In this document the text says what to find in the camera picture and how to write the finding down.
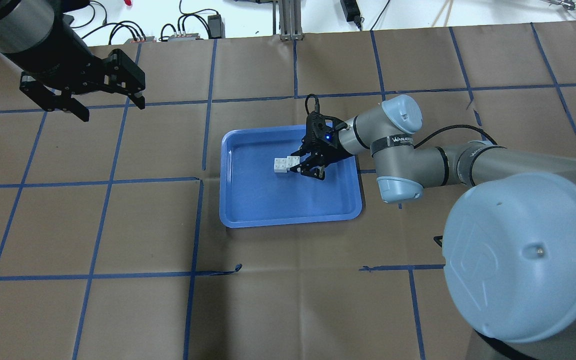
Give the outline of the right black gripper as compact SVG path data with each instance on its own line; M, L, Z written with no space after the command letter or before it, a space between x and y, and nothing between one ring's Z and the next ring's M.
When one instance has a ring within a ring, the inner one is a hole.
M333 116L311 112L306 117L305 135L298 150L291 157L305 157L300 164L290 167L292 173L323 181L326 167L352 157L352 153L343 148L340 133L350 126Z

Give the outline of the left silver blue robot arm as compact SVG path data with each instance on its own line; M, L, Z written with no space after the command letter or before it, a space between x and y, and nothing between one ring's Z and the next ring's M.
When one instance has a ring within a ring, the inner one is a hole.
M146 107L146 74L115 48L97 57L65 19L87 0L0 0L0 54L22 70L19 89L43 111L63 111L89 121L77 95L121 94Z

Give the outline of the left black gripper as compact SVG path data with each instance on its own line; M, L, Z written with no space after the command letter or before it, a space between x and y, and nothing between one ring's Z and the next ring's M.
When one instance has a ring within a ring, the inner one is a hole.
M61 110L87 123L89 109L74 96L92 92L121 94L138 109L146 108L146 74L119 48L104 59L81 49L27 50L19 54L19 66L20 91L46 112Z

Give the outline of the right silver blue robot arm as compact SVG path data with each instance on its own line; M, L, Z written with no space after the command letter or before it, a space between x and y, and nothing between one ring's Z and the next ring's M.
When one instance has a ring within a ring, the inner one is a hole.
M422 149L418 103L382 101L349 120L315 103L286 170L324 180L369 151L381 199L416 201L462 184L441 238L451 299L473 336L469 359L576 360L576 158L522 152L491 137Z

